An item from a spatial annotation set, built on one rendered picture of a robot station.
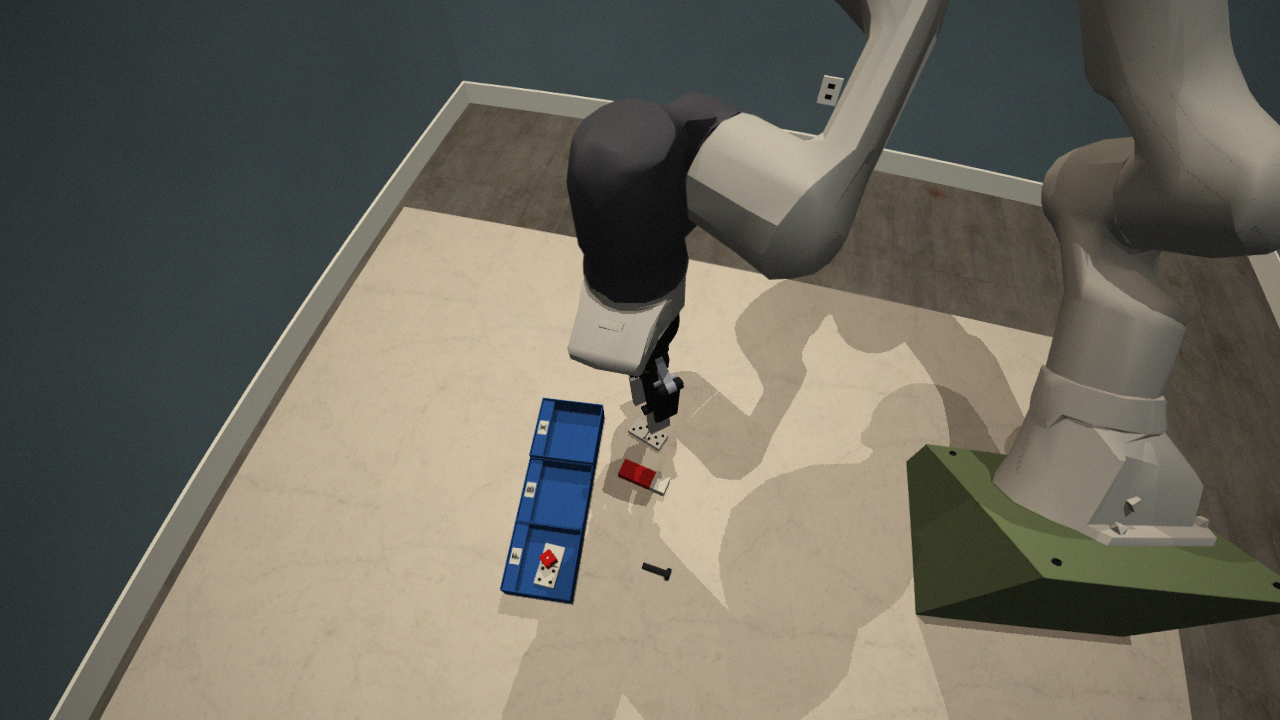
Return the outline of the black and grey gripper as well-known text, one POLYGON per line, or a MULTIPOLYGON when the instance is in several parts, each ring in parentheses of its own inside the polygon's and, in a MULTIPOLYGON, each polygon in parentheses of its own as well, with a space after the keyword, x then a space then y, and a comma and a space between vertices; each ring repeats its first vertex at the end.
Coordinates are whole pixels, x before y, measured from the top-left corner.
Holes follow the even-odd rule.
POLYGON ((646 402, 641 409, 646 415, 650 434, 669 427, 669 416, 678 413, 678 395, 684 388, 684 380, 675 374, 669 375, 667 369, 669 343, 678 331, 678 323, 680 313, 658 340, 643 374, 628 375, 634 405, 646 402))

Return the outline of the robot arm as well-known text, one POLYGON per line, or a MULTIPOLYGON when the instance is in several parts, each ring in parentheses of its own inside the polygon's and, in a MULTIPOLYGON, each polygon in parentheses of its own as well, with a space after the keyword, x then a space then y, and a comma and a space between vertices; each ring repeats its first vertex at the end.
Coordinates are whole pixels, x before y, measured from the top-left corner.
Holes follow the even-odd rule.
MULTIPOLYGON (((570 359, 643 374, 685 306, 696 225, 769 281, 842 249, 948 0, 835 1, 868 41, 815 138, 701 92, 582 119, 566 181, 585 256, 570 359)), ((1107 546, 1213 546, 1196 516, 1204 486, 1165 433, 1187 319, 1158 263, 1280 249, 1280 126, 1245 83, 1228 0, 1078 6, 1085 79, 1133 137, 1074 149, 1044 176, 1062 304, 993 483, 1107 546)))

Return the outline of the white domino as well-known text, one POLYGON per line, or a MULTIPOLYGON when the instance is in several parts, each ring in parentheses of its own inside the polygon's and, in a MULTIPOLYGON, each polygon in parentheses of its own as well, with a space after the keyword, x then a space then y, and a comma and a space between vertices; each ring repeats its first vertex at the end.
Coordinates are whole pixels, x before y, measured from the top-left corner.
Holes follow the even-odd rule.
POLYGON ((652 446, 653 448, 657 448, 658 451, 668 438, 668 434, 666 434, 663 430, 658 430, 657 433, 650 434, 650 432, 648 430, 646 421, 644 421, 639 416, 634 421, 632 427, 628 428, 628 433, 631 436, 635 436, 637 439, 641 439, 646 445, 652 446))
POLYGON ((564 557, 564 550, 566 548, 561 547, 561 546, 557 546, 557 544, 549 544, 549 543, 547 543, 545 547, 544 547, 543 553, 547 550, 550 550, 556 555, 556 559, 558 560, 558 562, 556 562, 552 568, 547 569, 543 565, 541 560, 540 560, 540 564, 539 564, 539 568, 538 568, 538 573, 536 573, 534 584, 544 585, 544 587, 554 589, 558 574, 561 571, 561 564, 562 564, 562 560, 564 557))

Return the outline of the red and white eraser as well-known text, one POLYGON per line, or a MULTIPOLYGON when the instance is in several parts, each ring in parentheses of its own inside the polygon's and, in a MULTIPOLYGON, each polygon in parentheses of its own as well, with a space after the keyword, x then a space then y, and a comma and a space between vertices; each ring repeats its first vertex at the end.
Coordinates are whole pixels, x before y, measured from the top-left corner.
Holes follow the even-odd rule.
POLYGON ((627 459, 625 459, 625 462, 620 468, 618 477, 645 489, 650 489, 660 496, 666 493, 667 486, 669 484, 669 477, 653 471, 652 469, 644 468, 643 465, 632 462, 627 459))

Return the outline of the blue bin rack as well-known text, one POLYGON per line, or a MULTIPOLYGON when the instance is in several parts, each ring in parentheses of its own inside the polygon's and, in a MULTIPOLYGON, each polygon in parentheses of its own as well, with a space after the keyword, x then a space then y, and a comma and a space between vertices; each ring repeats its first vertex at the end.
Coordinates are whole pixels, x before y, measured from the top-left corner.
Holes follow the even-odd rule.
POLYGON ((506 594, 573 603, 604 419, 602 404, 541 398, 500 582, 506 594), (534 584, 547 543, 566 548, 554 589, 534 584))

